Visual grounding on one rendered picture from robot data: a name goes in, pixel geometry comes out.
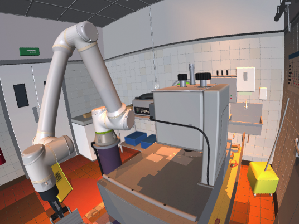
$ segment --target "ceiling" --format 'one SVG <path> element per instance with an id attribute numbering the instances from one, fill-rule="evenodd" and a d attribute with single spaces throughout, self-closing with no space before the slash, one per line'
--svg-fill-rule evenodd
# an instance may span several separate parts
<path id="1" fill-rule="evenodd" d="M 108 24 L 162 0 L 0 0 L 0 13 L 78 23 Z"/>

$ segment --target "orange tiled floor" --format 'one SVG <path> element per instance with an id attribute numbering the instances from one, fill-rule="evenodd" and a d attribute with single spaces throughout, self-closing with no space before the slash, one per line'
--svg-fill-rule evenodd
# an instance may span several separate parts
<path id="1" fill-rule="evenodd" d="M 137 153 L 138 151 L 123 147 L 123 153 L 120 153 L 122 162 L 125 163 Z M 77 178 L 99 180 L 102 177 L 98 161 L 91 162 L 82 155 L 77 155 L 61 163 L 60 167 L 70 182 Z M 88 200 L 85 198 L 85 204 L 89 204 Z M 49 203 L 41 200 L 40 195 L 35 192 L 29 179 L 0 191 L 0 224 L 51 224 L 49 217 L 53 213 Z M 98 219 L 93 222 L 94 224 L 108 222 L 108 214 L 104 208 L 97 214 Z M 85 223 L 91 223 L 85 216 L 83 216 L 83 220 Z"/>
<path id="2" fill-rule="evenodd" d="M 273 224 L 273 197 L 269 194 L 257 194 L 255 197 L 247 171 L 248 166 L 242 165 L 230 224 Z"/>

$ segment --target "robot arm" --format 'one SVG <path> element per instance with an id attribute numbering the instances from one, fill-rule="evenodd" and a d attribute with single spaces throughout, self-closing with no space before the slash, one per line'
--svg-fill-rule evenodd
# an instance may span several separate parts
<path id="1" fill-rule="evenodd" d="M 42 98 L 38 130 L 33 146 L 22 154 L 35 190 L 44 201 L 49 201 L 60 217 L 63 214 L 56 198 L 58 189 L 51 166 L 74 151 L 69 137 L 64 135 L 55 138 L 55 124 L 67 61 L 76 48 L 105 105 L 92 111 L 95 143 L 100 147 L 118 144 L 119 138 L 113 129 L 129 130 L 134 124 L 134 113 L 120 101 L 97 46 L 97 39 L 97 29 L 87 21 L 69 27 L 56 39 Z"/>

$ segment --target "mop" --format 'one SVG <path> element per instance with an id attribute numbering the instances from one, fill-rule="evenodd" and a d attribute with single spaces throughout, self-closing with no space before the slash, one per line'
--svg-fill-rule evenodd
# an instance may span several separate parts
<path id="1" fill-rule="evenodd" d="M 251 189 L 254 193 L 254 196 L 256 196 L 257 194 L 270 194 L 270 196 L 272 196 L 272 194 L 274 194 L 276 191 L 279 178 L 275 174 L 272 167 L 269 166 L 269 164 L 270 164 L 272 155 L 275 151 L 275 147 L 277 144 L 279 134 L 281 132 L 284 117 L 286 116 L 288 101 L 289 101 L 289 98 L 287 100 L 286 108 L 284 109 L 284 113 L 283 113 L 282 121 L 281 121 L 281 124 L 279 127 L 279 131 L 277 133 L 276 140 L 275 140 L 273 149 L 271 151 L 270 157 L 268 159 L 268 162 L 250 162 L 249 163 L 247 177 L 248 177 L 248 181 L 251 186 Z"/>

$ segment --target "stainless steel sink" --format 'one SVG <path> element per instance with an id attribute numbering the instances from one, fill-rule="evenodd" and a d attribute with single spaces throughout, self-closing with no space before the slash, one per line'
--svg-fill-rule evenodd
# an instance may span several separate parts
<path id="1" fill-rule="evenodd" d="M 263 104 L 258 103 L 235 103 L 230 104 L 228 131 L 261 135 L 263 119 Z"/>

